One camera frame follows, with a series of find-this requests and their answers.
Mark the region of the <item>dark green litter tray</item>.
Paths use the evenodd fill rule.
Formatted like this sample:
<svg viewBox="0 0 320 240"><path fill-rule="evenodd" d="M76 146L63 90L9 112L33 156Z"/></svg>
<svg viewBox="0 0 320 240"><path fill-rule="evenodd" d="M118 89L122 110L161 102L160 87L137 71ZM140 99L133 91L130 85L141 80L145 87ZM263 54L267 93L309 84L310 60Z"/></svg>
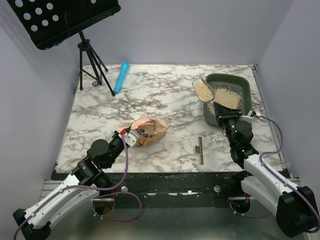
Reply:
<svg viewBox="0 0 320 240"><path fill-rule="evenodd" d="M252 109L251 89L249 82L240 76L222 73L209 74L205 81L216 89L227 89L240 94L241 100L238 109L243 115Z"/></svg>

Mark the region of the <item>silver metal litter scoop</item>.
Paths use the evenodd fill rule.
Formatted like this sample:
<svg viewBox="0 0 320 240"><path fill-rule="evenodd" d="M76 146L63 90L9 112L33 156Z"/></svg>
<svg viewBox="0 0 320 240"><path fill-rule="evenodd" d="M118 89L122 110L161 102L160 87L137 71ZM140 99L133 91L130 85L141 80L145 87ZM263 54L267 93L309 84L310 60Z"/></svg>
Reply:
<svg viewBox="0 0 320 240"><path fill-rule="evenodd" d="M191 82L192 87L200 101L214 105L216 92L203 78L195 79Z"/></svg>

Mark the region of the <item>orange cat litter bag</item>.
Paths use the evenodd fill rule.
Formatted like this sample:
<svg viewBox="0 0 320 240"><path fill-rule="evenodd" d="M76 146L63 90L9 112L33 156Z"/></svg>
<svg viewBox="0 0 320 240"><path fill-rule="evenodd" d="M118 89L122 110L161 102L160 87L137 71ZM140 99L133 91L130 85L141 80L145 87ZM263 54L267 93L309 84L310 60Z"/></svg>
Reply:
<svg viewBox="0 0 320 240"><path fill-rule="evenodd" d="M148 117L146 114L144 114L133 123L123 124L117 127L116 131L121 134L124 132L124 130L126 130L126 133L128 133L130 130L136 130L140 134L140 139L135 146L147 147L156 143L164 135L166 135L169 126L170 123L166 119L159 117Z"/></svg>

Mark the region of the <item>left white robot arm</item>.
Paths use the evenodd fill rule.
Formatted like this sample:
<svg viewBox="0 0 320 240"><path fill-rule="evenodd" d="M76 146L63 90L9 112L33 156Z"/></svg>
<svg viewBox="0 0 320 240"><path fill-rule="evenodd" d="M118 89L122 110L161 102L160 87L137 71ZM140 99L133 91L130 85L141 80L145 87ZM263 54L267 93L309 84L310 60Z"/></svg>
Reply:
<svg viewBox="0 0 320 240"><path fill-rule="evenodd" d="M134 146L140 137L127 129L116 130L111 142L98 139L91 144L86 157L79 161L66 179L40 202L13 213L18 228L26 240L45 240L54 224L80 204L96 197L107 197L118 186L105 174L116 158Z"/></svg>

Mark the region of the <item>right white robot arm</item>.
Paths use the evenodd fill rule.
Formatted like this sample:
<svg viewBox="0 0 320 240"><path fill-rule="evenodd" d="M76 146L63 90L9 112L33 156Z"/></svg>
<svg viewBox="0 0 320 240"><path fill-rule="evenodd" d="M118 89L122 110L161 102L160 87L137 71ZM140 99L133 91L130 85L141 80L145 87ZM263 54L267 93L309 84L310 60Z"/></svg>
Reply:
<svg viewBox="0 0 320 240"><path fill-rule="evenodd" d="M216 121L225 130L232 160L249 175L230 183L230 191L244 193L259 201L275 217L281 231L290 238L302 233L320 230L320 215L314 192L308 186L299 186L284 177L251 144L252 120L266 119L259 112L243 115L240 109L227 108L213 102Z"/></svg>

